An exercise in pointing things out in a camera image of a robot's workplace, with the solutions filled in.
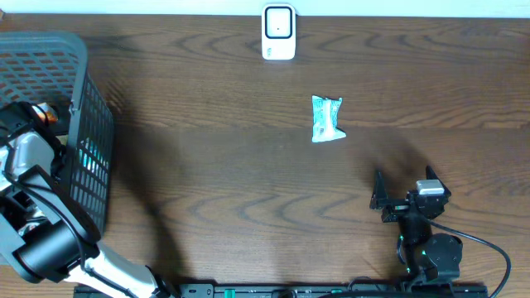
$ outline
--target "plastic packet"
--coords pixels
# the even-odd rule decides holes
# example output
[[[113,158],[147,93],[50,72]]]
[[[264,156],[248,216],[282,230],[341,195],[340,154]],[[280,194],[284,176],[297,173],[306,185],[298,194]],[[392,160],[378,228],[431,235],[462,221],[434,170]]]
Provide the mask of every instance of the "plastic packet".
[[[323,99],[313,95],[313,142],[333,141],[346,137],[346,133],[337,128],[337,116],[341,104],[342,98]]]
[[[48,103],[33,105],[33,110],[46,125],[55,124],[59,121],[57,112]]]

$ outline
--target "small white box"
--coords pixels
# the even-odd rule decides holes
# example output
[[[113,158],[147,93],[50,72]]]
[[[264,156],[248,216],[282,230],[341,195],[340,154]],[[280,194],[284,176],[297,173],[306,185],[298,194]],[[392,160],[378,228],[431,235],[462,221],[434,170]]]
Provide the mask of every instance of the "small white box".
[[[262,54],[267,60],[290,60],[296,50],[296,12],[289,4],[269,4],[262,11]]]

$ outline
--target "green led light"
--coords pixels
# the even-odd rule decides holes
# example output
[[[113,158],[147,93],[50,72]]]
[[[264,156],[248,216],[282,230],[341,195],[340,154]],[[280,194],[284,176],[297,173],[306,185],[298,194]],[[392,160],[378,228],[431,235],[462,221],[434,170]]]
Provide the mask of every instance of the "green led light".
[[[232,290],[232,289],[224,290],[224,298],[235,298],[235,290]]]

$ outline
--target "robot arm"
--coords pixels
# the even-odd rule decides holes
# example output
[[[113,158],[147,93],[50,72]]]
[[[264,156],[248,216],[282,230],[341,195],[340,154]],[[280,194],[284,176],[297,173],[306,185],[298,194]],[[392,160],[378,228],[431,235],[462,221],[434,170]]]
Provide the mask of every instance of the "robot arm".
[[[28,103],[0,111],[0,253],[26,281],[70,281],[112,297],[174,297],[149,268],[101,241],[82,207],[51,177],[64,151]]]
[[[433,235],[427,219],[434,219],[444,212],[451,192],[438,179],[429,166],[426,180],[419,180],[415,190],[409,190],[405,199],[389,199],[383,177],[376,173],[371,209],[383,211],[384,223],[399,224],[399,246],[403,246],[408,276],[402,286],[450,285],[460,276],[462,242],[445,233]]]

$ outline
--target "wood grain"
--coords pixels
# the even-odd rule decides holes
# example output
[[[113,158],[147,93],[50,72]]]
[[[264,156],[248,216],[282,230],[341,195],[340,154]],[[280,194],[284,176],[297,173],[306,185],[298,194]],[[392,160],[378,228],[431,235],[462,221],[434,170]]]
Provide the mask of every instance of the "wood grain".
[[[117,123],[104,240],[173,281],[389,278],[398,228],[368,208],[373,171],[403,196],[426,164],[440,223],[512,257],[530,286],[530,21],[300,17],[296,58],[264,61],[256,17],[7,15],[67,30]],[[311,95],[343,97],[345,139],[311,143]],[[465,240],[462,281],[504,261]],[[0,297],[70,296],[0,268]]]

